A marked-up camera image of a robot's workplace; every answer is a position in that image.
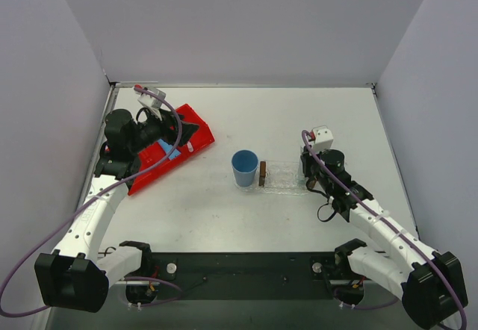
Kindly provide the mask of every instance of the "white wall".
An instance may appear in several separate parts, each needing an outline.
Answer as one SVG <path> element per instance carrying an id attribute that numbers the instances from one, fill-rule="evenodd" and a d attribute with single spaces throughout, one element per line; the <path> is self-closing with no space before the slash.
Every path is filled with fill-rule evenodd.
<path id="1" fill-rule="evenodd" d="M 422 238 L 462 262 L 478 329 L 478 0 L 424 0 L 378 83 Z"/>
<path id="2" fill-rule="evenodd" d="M 112 81 L 364 86 L 423 0 L 66 0 Z"/>
<path id="3" fill-rule="evenodd" d="M 0 0 L 0 278 L 78 202 L 108 83 L 65 0 Z M 39 302 L 33 261 L 2 307 Z M 29 329 L 32 317 L 0 317 Z"/>

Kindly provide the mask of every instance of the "bolt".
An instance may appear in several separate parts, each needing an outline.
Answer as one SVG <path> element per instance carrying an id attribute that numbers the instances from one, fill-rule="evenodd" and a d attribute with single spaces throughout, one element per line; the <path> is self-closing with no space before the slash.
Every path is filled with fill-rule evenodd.
<path id="1" fill-rule="evenodd" d="M 313 263 L 312 264 L 312 271 L 314 273 L 321 273 L 322 272 L 322 264 L 321 263 Z"/>
<path id="2" fill-rule="evenodd" d="M 176 266 L 176 264 L 174 263 L 169 263 L 168 265 L 166 265 L 166 271 L 169 273 L 169 274 L 174 274 L 176 273 L 176 270 L 178 269 L 178 267 Z"/>

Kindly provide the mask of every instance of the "red container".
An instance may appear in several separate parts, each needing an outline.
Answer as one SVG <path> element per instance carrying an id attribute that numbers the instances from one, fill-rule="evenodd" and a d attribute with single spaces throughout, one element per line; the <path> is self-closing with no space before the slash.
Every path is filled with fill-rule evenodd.
<path id="1" fill-rule="evenodd" d="M 189 152 L 187 145 L 178 147 L 178 151 L 181 152 L 180 155 L 176 156 L 172 160 L 166 159 L 162 164 L 152 169 L 145 175 L 140 175 L 138 178 L 136 178 L 134 180 L 133 187 L 131 187 L 128 192 L 128 195 L 135 194 L 138 190 L 142 190 L 148 184 L 155 181 L 165 173 L 168 173 L 171 169 L 179 166 L 188 158 L 195 156 L 214 142 L 214 137 L 211 133 L 211 130 L 209 129 L 208 124 L 197 115 L 197 113 L 190 105 L 182 105 L 180 108 L 177 108 L 176 111 L 178 111 L 179 114 L 184 116 L 183 121 L 196 123 L 197 125 L 199 125 L 199 130 L 194 133 L 194 135 L 189 141 L 193 145 L 194 150 L 192 152 Z M 165 155 L 166 152 L 157 142 L 152 144 L 147 149 L 144 149 L 139 154 L 141 159 L 140 171 L 152 166 L 160 159 L 162 159 Z"/>

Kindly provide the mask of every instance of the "cup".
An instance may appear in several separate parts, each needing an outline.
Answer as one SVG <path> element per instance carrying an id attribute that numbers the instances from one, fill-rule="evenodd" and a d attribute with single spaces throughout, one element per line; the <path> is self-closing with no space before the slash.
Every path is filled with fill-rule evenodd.
<path id="1" fill-rule="evenodd" d="M 259 165 L 259 159 L 255 153 L 247 149 L 237 151 L 232 156 L 231 163 L 238 186 L 250 186 L 254 182 L 255 171 Z"/>

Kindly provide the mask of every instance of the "tabletop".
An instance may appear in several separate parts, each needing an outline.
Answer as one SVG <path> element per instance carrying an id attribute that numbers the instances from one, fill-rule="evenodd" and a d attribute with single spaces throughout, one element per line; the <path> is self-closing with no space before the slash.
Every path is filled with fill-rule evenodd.
<path id="1" fill-rule="evenodd" d="M 235 186 L 231 157 L 237 150 L 250 149 L 261 160 L 298 161 L 301 131 L 319 125 L 331 129 L 332 147 L 345 154 L 353 179 L 416 235 L 371 89 L 162 90 L 173 106 L 188 103 L 216 142 L 124 199 L 102 249 L 136 240 L 149 243 L 153 252 L 330 252 L 356 237 L 376 247 L 341 217 L 319 222 L 320 195 L 245 193 Z M 120 88 L 114 108 L 135 115 L 137 98 L 132 88 Z"/>

